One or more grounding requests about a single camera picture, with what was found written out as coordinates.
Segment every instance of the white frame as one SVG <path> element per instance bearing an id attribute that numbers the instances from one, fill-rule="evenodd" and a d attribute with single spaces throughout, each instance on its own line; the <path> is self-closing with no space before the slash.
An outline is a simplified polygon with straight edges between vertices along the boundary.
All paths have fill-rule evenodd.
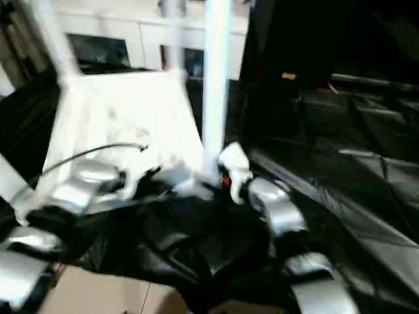
<path id="1" fill-rule="evenodd" d="M 139 25 L 139 28 L 143 35 L 145 67 L 148 69 L 162 70 L 160 46 L 170 46 L 173 44 L 170 27 L 160 24 L 142 23 Z M 236 33 L 229 34 L 229 79 L 237 80 L 240 76 L 245 41 L 245 35 Z M 205 31 L 203 29 L 184 27 L 182 29 L 181 47 L 204 51 Z"/>
<path id="2" fill-rule="evenodd" d="M 209 179 L 215 179 L 215 184 L 217 181 L 217 171 L 215 170 L 214 165 L 217 162 L 214 159 L 214 156 L 218 156 L 221 152 L 224 137 L 223 130 L 225 127 L 225 106 L 227 92 L 227 85 L 225 84 L 225 81 L 227 79 L 228 73 L 228 51 L 230 50 L 228 49 L 227 44 L 229 38 L 228 36 L 230 35 L 228 27 L 230 20 L 230 6 L 223 5 L 223 1 L 224 0 L 211 0 L 208 2 L 209 19 L 207 20 L 206 28 L 208 32 L 206 34 L 202 30 L 190 30 L 192 33 L 190 33 L 189 35 L 187 34 L 187 36 L 185 36 L 185 39 L 183 40 L 183 43 L 187 45 L 186 48 L 200 48 L 200 46 L 204 47 L 206 53 L 205 61 L 207 64 L 210 63 L 213 66 L 207 66 L 206 70 L 204 71 L 205 80 L 203 120 L 205 125 L 203 130 L 203 138 L 204 153 L 206 155 L 206 160 L 204 162 L 205 166 L 203 169 L 203 174 L 204 176 L 208 175 Z M 61 18 L 57 19 L 56 13 L 54 12 L 52 5 L 50 4 L 50 0 L 35 0 L 34 2 L 26 3 L 26 6 L 35 17 L 37 27 L 41 32 L 42 38 L 46 43 L 46 47 L 48 49 L 52 62 L 58 72 L 58 80 L 60 82 L 60 85 L 62 85 L 63 87 L 64 98 L 65 95 L 71 95 L 71 93 L 67 92 L 72 83 L 77 84 L 77 82 L 79 82 L 79 84 L 83 84 L 83 81 L 82 74 L 77 68 L 74 53 L 72 53 L 71 48 L 69 46 L 69 42 L 60 28 L 64 28 L 65 32 L 70 33 L 78 33 L 85 35 L 91 34 L 93 36 L 110 38 L 116 37 L 124 39 L 126 41 L 127 50 L 129 50 L 128 57 L 133 56 L 133 50 L 131 50 L 130 47 L 133 48 L 134 51 L 137 51 L 139 56 L 139 59 L 135 57 L 130 59 L 130 65 L 132 67 L 135 67 L 143 66 L 145 64 L 141 44 L 136 44 L 141 43 L 141 32 L 140 28 L 138 27 L 138 24 L 135 22 L 118 21 L 117 24 L 113 24 L 113 22 L 115 21 L 112 19 L 103 20 L 99 18 L 90 18 L 77 15 L 69 17 L 70 14 L 61 14 Z M 215 19 L 215 16 L 217 14 L 220 14 L 222 17 L 220 21 L 217 21 Z M 175 23 L 173 23 L 172 27 L 179 27 L 179 23 L 176 23 L 176 19 L 178 18 L 179 17 L 176 16 L 173 17 Z M 160 32 L 160 39 L 166 40 L 163 42 L 159 42 L 159 40 L 155 41 L 155 43 L 157 44 L 156 48 L 159 52 L 156 55 L 159 57 L 159 64 L 161 66 L 160 45 L 171 44 L 172 42 L 168 40 L 167 31 L 164 31 L 164 29 L 157 30 Z M 133 38 L 132 36 L 137 37 L 137 39 L 135 40 L 134 38 L 131 41 L 130 38 Z M 166 80 L 170 78 L 170 81 L 175 82 L 175 80 L 179 80 L 179 78 L 182 77 L 178 76 L 178 74 L 179 73 L 177 71 L 174 71 L 173 73 L 168 73 Z M 172 85 L 173 87 L 177 88 L 176 96 L 179 98 L 179 100 L 180 98 L 185 96 L 183 94 L 183 90 L 178 89 L 178 84 Z M 79 101 L 79 99 L 73 101 L 73 106 L 69 107 L 67 104 L 67 108 L 70 108 L 72 110 L 69 116 L 71 116 L 74 121 L 70 121 L 69 123 L 67 123 L 67 126 L 64 126 L 66 129 L 68 129 L 67 132 L 65 132 L 65 130 L 63 131 L 62 129 L 62 133 L 67 134 L 66 143 L 68 143 L 68 145 L 65 145 L 65 151 L 60 152 L 60 154 L 64 157 L 66 157 L 67 155 L 69 155 L 69 153 L 74 151 L 76 136 L 76 132 L 74 132 L 74 130 L 78 130 L 78 125 L 80 125 L 80 123 L 82 122 L 82 108 L 80 107 L 82 105 L 83 103 Z M 59 117 L 62 117 L 63 114 L 64 116 L 68 117 L 68 115 L 65 115 L 66 112 L 63 112 L 64 110 L 60 107 L 62 107 L 62 104 L 59 105 L 58 108 L 57 117 L 54 123 L 55 131 L 53 130 L 51 141 L 53 141 L 54 133 L 57 133 L 57 124 L 58 126 L 60 126 L 60 123 L 58 121 Z M 11 197 L 14 195 L 14 193 L 18 192 L 20 188 L 27 186 L 27 183 L 23 180 L 23 178 L 21 178 L 19 173 L 7 162 L 7 160 L 3 158 L 2 155 L 0 155 L 0 170 L 3 174 L 3 178 L 0 180 L 0 195 L 2 195 L 7 202 L 10 202 Z M 58 171 L 58 176 L 61 177 L 64 173 L 67 172 L 68 169 L 63 169 L 63 167 L 61 167 Z M 16 214 L 19 214 L 19 209 L 22 210 L 20 214 L 24 214 L 24 211 L 29 203 L 24 202 L 22 205 L 19 204 L 19 206 L 17 206 L 17 204 L 14 204 Z"/>

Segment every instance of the black fabric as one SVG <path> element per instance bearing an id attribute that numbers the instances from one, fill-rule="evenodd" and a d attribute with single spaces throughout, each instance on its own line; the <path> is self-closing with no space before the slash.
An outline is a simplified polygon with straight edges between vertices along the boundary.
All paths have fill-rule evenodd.
<path id="1" fill-rule="evenodd" d="M 17 225 L 13 208 L 3 198 L 0 198 L 0 241 Z"/>
<path id="2" fill-rule="evenodd" d="M 0 313 L 1 314 L 12 314 L 13 311 L 10 308 L 10 305 L 8 302 L 4 302 L 0 300 Z"/>
<path id="3" fill-rule="evenodd" d="M 51 267 L 47 267 L 43 270 L 42 276 L 38 278 L 35 286 L 33 287 L 32 293 L 29 298 L 24 302 L 21 314 L 25 313 L 36 313 L 42 306 L 43 300 L 46 298 L 52 283 L 56 280 L 55 272 Z"/>
<path id="4" fill-rule="evenodd" d="M 58 206 L 44 206 L 30 211 L 26 220 L 31 227 L 57 235 L 64 242 L 71 234 L 77 216 Z"/>
<path id="5" fill-rule="evenodd" d="M 291 187 L 362 313 L 418 310 L 418 113 L 321 94 L 247 112 L 253 169 Z"/>
<path id="6" fill-rule="evenodd" d="M 226 300 L 222 287 L 267 260 L 268 232 L 257 212 L 226 207 L 222 200 L 173 197 L 94 215 L 79 227 L 96 234 L 89 240 L 75 231 L 83 239 L 74 239 L 73 247 L 84 247 L 67 260 L 90 271 L 171 285 L 198 312 Z"/>
<path id="7" fill-rule="evenodd" d="M 274 242 L 278 262 L 310 252 L 325 253 L 323 242 L 310 231 L 287 232 Z"/>
<path id="8" fill-rule="evenodd" d="M 49 69 L 0 101 L 0 153 L 27 181 L 42 172 L 59 96 Z"/>

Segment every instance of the floor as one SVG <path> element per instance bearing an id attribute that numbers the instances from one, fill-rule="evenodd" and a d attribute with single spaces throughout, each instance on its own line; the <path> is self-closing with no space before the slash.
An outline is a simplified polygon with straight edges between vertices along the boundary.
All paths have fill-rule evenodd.
<path id="1" fill-rule="evenodd" d="M 188 314 L 173 288 L 108 275 L 97 275 L 68 267 L 48 295 L 40 314 Z M 234 300 L 210 314 L 280 314 L 273 307 Z"/>

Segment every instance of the white cabinet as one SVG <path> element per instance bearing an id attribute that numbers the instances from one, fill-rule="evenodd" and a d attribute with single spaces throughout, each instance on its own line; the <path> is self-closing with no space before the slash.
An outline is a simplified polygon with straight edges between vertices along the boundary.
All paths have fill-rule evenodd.
<path id="1" fill-rule="evenodd" d="M 162 69 L 161 46 L 173 44 L 171 31 L 168 26 L 154 24 L 140 24 L 143 39 L 145 67 L 149 69 Z M 182 32 L 183 48 L 195 50 L 205 49 L 205 31 L 203 29 L 185 28 Z M 238 79 L 242 64 L 246 36 L 230 34 L 230 50 L 228 53 L 228 77 Z"/>
<path id="2" fill-rule="evenodd" d="M 59 13 L 62 31 L 67 34 L 122 40 L 130 67 L 145 67 L 141 33 L 137 22 Z"/>

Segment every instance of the wire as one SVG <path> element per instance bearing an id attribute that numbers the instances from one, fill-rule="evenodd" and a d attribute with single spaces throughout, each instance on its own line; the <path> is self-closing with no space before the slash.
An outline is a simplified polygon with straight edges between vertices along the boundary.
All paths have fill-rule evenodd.
<path id="1" fill-rule="evenodd" d="M 327 81 L 327 85 L 329 86 L 329 88 L 332 90 L 332 92 L 334 92 L 335 94 L 339 95 L 340 92 L 332 85 L 332 83 L 330 82 L 330 80 Z"/>
<path id="2" fill-rule="evenodd" d="M 144 151 L 145 149 L 147 149 L 147 146 L 141 146 L 138 144 L 134 144 L 134 143 L 114 143 L 114 144 L 108 144 L 108 145 L 103 145 L 103 146 L 99 146 L 96 148 L 92 148 L 89 150 L 85 150 L 83 152 L 80 152 L 78 154 L 72 155 L 71 157 L 68 157 L 64 160 L 62 160 L 61 162 L 58 162 L 57 164 L 47 168 L 44 172 L 32 177 L 28 183 L 27 186 L 23 187 L 19 192 L 17 192 L 12 200 L 10 201 L 10 203 L 13 203 L 14 201 L 16 201 L 16 199 L 18 199 L 24 192 L 26 192 L 26 190 L 28 189 L 29 186 L 34 185 L 41 177 L 43 177 L 44 175 L 47 175 L 48 173 L 50 173 L 51 171 L 57 169 L 58 167 L 73 161 L 74 159 L 80 158 L 82 156 L 86 156 L 87 154 L 90 154 L 91 152 L 96 152 L 98 150 L 103 150 L 103 149 L 107 149 L 107 148 L 114 148 L 114 147 L 132 147 L 132 148 L 137 148 L 139 149 L 140 152 Z"/>

